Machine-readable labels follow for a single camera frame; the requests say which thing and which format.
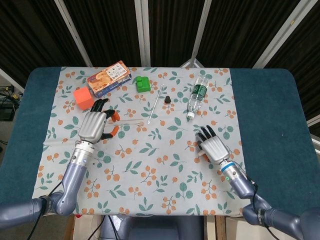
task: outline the black fabric backdrop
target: black fabric backdrop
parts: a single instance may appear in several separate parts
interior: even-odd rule
[[[294,76],[307,120],[320,114],[320,1],[297,26],[266,68],[288,69]],[[310,132],[320,136],[320,128]]]
[[[213,0],[196,58],[207,68],[252,68],[298,2]]]
[[[53,0],[2,0],[0,16],[0,67],[21,86],[38,67],[85,66]]]
[[[149,0],[151,66],[180,67],[191,58],[204,0]]]
[[[140,67],[138,29],[133,0],[64,0],[95,67],[120,60]]]

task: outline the robot finger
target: robot finger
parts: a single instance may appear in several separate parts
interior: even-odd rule
[[[211,136],[212,136],[212,137],[215,137],[215,136],[216,136],[215,131],[214,131],[209,125],[207,125],[206,128],[209,130],[209,132],[211,133]]]
[[[203,133],[207,139],[211,138],[211,135],[208,133],[208,131],[203,126],[201,127],[201,130],[203,131]]]
[[[198,141],[197,143],[198,143],[198,147],[200,148],[200,150],[202,150],[202,147],[201,147],[202,141]]]
[[[112,139],[118,132],[119,130],[119,126],[115,126],[112,130],[112,132],[110,133],[102,133],[102,136],[101,136],[101,140],[104,140],[104,139]]]
[[[120,120],[120,116],[119,116],[118,112],[115,111],[115,110],[109,109],[109,110],[106,110],[106,111],[103,111],[103,112],[106,114],[106,117],[105,117],[106,119],[111,117],[113,122],[116,122],[116,121]]]
[[[205,136],[203,136],[203,134],[201,132],[198,132],[197,134],[199,136],[199,138],[201,138],[202,141],[207,140]]]
[[[90,112],[101,112],[102,108],[104,107],[105,103],[108,102],[108,100],[108,98],[98,99],[94,102]]]
[[[90,112],[97,112],[98,104],[100,104],[101,101],[102,101],[101,99],[98,99],[97,101],[95,101],[93,106],[91,107]]]

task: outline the cardboard box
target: cardboard box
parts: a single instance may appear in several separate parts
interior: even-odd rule
[[[92,93],[100,98],[113,89],[132,79],[131,73],[122,61],[87,78]]]

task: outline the orange foam block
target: orange foam block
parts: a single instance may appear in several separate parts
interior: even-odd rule
[[[87,86],[74,91],[73,95],[75,97],[76,104],[78,104],[81,110],[89,109],[95,103]]]

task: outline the black bottle cap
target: black bottle cap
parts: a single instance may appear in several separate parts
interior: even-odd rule
[[[165,99],[164,99],[164,102],[165,102],[166,104],[171,103],[170,97],[169,97],[169,96],[166,96]]]

